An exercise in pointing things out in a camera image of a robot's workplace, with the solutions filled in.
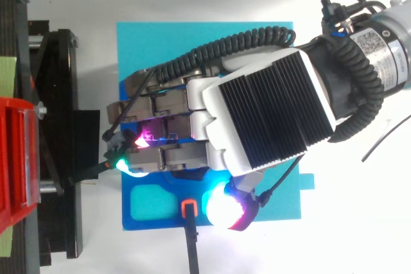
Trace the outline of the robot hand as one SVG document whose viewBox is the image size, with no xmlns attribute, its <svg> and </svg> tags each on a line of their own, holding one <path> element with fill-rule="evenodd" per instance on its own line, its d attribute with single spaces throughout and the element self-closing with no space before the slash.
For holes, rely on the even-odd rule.
<svg viewBox="0 0 411 274">
<path fill-rule="evenodd" d="M 107 165 L 131 177 L 198 182 L 180 198 L 207 224 L 244 230 L 269 192 L 265 173 L 335 133 L 329 94 L 301 49 L 235 59 L 226 75 L 193 78 L 108 106 Z"/>
</svg>

